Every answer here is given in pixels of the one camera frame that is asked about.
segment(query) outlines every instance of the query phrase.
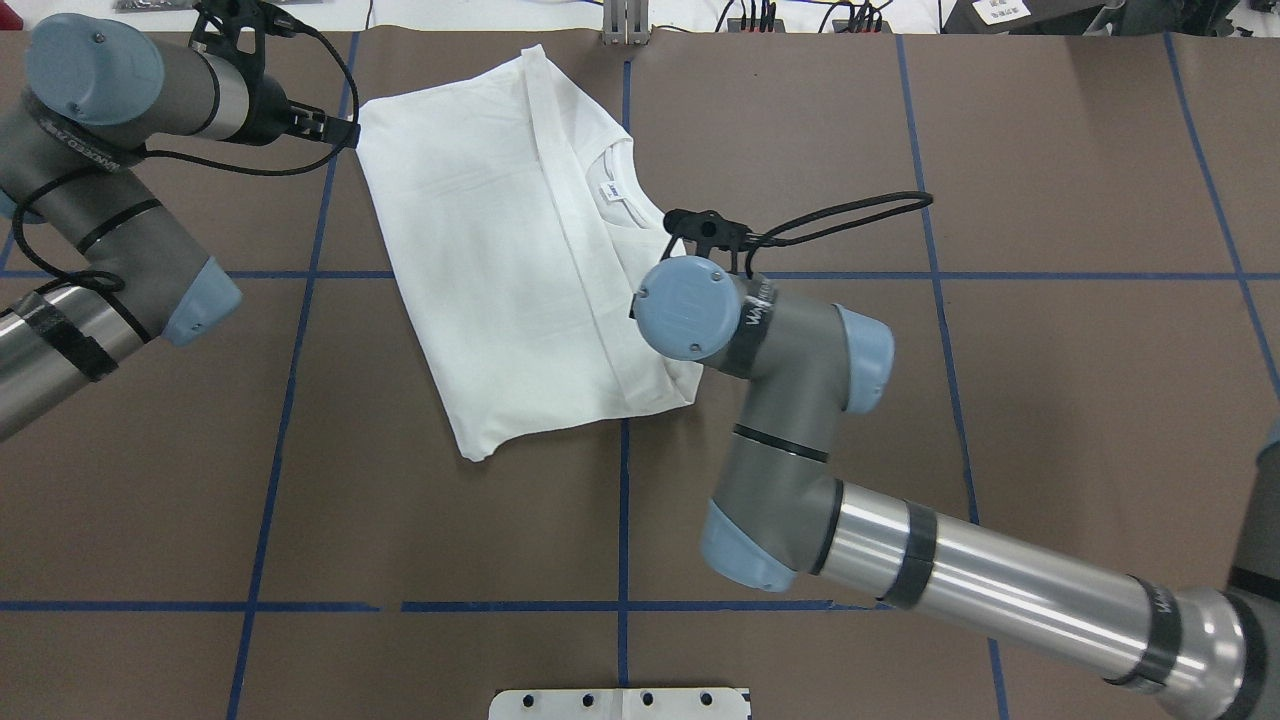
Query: garment label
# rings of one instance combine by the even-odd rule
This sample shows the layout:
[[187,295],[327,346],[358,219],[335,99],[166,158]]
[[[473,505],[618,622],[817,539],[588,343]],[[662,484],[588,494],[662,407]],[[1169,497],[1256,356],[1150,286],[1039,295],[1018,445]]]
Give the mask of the garment label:
[[600,196],[609,202],[622,202],[627,199],[626,195],[622,195],[622,188],[618,187],[618,183],[613,181],[600,183]]
[[978,10],[978,17],[989,26],[1007,23],[1032,14],[1023,0],[978,0],[973,4],[973,9]]

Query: white floor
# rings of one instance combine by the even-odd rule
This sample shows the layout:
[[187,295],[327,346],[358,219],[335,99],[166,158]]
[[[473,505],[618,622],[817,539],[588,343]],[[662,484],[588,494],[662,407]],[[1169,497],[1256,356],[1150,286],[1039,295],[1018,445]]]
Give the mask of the white floor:
[[[142,29],[187,31],[193,12],[150,12],[118,14],[115,0],[8,0],[27,20],[28,27],[54,13],[83,13],[111,17]],[[294,3],[291,12],[320,29],[361,29],[370,0],[321,0]],[[943,14],[956,0],[942,0]],[[599,28],[603,13],[588,0],[372,0],[372,24],[397,24],[415,29],[559,29]],[[673,24],[694,31],[710,31],[723,8],[722,0],[650,0],[652,24]],[[815,1],[778,0],[778,17],[791,32],[814,32],[827,8]],[[736,17],[739,10],[731,12]],[[1236,26],[1258,36],[1280,36],[1280,17],[1254,13],[1242,0],[1231,13]],[[936,0],[891,0],[884,18],[896,32],[934,33],[938,31]]]

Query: robotic arm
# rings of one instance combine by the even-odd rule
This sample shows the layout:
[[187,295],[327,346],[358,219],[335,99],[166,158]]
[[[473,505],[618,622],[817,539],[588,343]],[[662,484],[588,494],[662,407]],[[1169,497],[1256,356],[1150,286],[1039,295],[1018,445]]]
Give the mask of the robotic arm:
[[888,382],[890,329],[707,259],[737,249],[744,225],[684,210],[666,224],[699,254],[645,277],[641,334],[750,383],[703,529],[713,569],[771,592],[801,571],[828,578],[1088,667],[1175,717],[1280,719],[1280,424],[1224,592],[1094,568],[829,477],[838,416],[870,411]]
[[[237,50],[242,29],[255,51]],[[28,88],[0,115],[0,215],[49,222],[88,260],[0,313],[0,441],[155,337],[183,346],[229,315],[241,292],[128,170],[154,133],[266,145],[282,135],[355,147],[358,126],[288,100],[264,73],[268,35],[315,29],[260,0],[206,0],[189,47],[129,26],[52,15],[32,32]]]

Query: folded garment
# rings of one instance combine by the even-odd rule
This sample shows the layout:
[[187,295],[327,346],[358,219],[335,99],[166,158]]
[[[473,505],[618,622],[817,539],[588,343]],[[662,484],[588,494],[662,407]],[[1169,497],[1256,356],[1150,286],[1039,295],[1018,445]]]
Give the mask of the folded garment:
[[371,100],[360,120],[396,282],[463,457],[694,401],[701,365],[658,355],[628,316],[669,238],[634,141],[541,46]]

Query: red object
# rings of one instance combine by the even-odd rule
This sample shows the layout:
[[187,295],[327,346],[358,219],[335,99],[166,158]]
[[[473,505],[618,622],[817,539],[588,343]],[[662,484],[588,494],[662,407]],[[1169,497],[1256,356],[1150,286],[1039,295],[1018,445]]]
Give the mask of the red object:
[[22,18],[4,0],[0,0],[0,29],[22,29]]

